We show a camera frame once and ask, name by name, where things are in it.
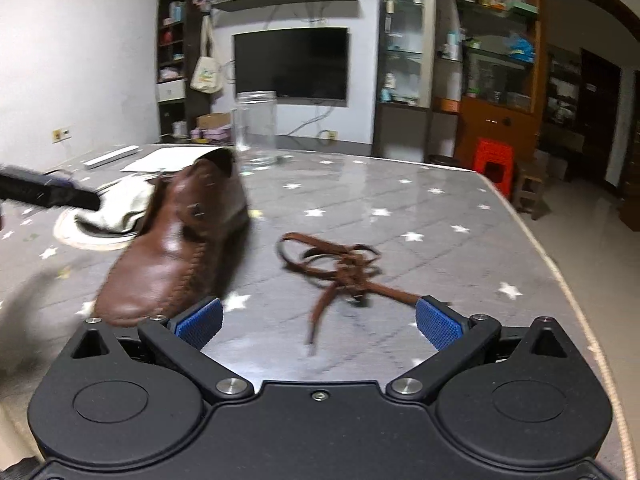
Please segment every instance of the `black tv screen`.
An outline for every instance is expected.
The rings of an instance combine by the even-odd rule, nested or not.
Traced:
[[[234,35],[236,93],[347,99],[348,30],[284,28]]]

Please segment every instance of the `gray tablecloth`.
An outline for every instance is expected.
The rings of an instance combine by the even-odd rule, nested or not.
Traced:
[[[157,148],[146,146],[138,156]],[[97,187],[123,176],[119,170],[132,161],[81,169],[82,160],[101,153],[65,169],[84,186]],[[310,354],[304,344],[308,313],[322,284],[284,270],[274,245],[290,231],[373,245],[383,255],[380,282],[449,301],[465,316],[487,313],[511,326],[553,316],[596,370],[550,269],[477,174],[321,153],[289,152],[282,162],[243,168],[254,218],[228,286],[224,327],[204,349],[256,388],[268,379],[375,379],[384,386],[435,353],[417,331],[411,308],[371,296],[366,307],[336,299]],[[24,431],[31,392],[119,254],[61,244],[52,235],[60,212],[23,214],[26,209],[5,206],[0,234],[0,368],[7,372],[0,396]],[[599,458],[623,475],[615,426]]]

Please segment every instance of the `wooden stool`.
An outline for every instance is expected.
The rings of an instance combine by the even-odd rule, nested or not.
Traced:
[[[513,192],[513,206],[518,212],[531,213],[531,219],[542,216],[542,195],[546,174],[535,164],[518,162],[518,180]]]

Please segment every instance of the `shoelace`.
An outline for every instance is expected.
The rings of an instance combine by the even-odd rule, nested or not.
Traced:
[[[311,246],[311,248],[300,254],[300,259],[295,261],[284,250],[284,244],[288,240],[300,242]],[[339,292],[348,293],[356,301],[364,300],[367,294],[372,292],[412,307],[415,307],[415,304],[420,299],[420,296],[416,294],[409,294],[403,290],[397,290],[396,288],[371,281],[371,278],[380,272],[374,266],[374,263],[382,256],[373,247],[361,244],[342,246],[302,233],[286,233],[280,238],[276,248],[290,270],[331,282],[318,298],[318,302],[311,311],[307,339],[307,344],[309,345],[315,343],[322,314],[324,314],[324,311]],[[334,270],[311,265],[313,262],[324,258],[330,258],[335,261]]]

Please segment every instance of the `brown leather shoe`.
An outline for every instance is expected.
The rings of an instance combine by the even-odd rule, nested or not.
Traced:
[[[111,268],[94,316],[134,326],[173,317],[212,293],[225,239],[248,221],[231,150],[159,178],[136,238]]]

